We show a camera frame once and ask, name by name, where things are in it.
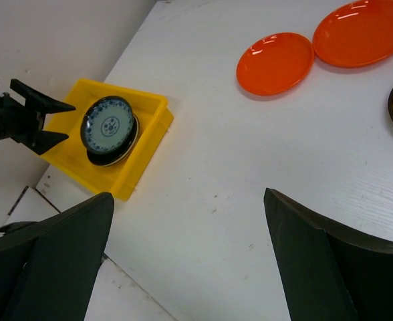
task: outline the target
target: yellow plastic tray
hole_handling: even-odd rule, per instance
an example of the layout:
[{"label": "yellow plastic tray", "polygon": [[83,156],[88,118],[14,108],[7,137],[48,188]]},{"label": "yellow plastic tray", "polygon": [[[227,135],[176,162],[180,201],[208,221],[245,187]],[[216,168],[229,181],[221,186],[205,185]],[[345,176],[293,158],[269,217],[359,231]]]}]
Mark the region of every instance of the yellow plastic tray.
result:
[{"label": "yellow plastic tray", "polygon": [[[126,159],[110,167],[99,167],[87,159],[80,126],[88,108],[106,96],[123,97],[130,103],[140,122],[140,134]],[[94,193],[109,191],[113,196],[127,200],[173,120],[167,109],[168,100],[148,92],[81,79],[65,102],[75,106],[76,111],[56,114],[45,130],[63,132],[69,138],[46,152],[42,158]]]}]

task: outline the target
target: white table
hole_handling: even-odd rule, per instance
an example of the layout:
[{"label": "white table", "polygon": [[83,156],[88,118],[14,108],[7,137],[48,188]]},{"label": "white table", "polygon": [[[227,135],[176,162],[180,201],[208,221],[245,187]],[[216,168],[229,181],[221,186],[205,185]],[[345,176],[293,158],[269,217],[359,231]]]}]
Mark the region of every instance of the white table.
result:
[{"label": "white table", "polygon": [[[316,60],[274,98],[248,97],[235,80],[253,42],[311,39],[344,3],[160,1],[107,77],[168,96],[175,115],[137,190],[116,202],[106,253],[178,320],[289,320],[266,187],[393,240],[393,56],[359,70]],[[53,168],[38,188],[60,209],[90,195]]]}]

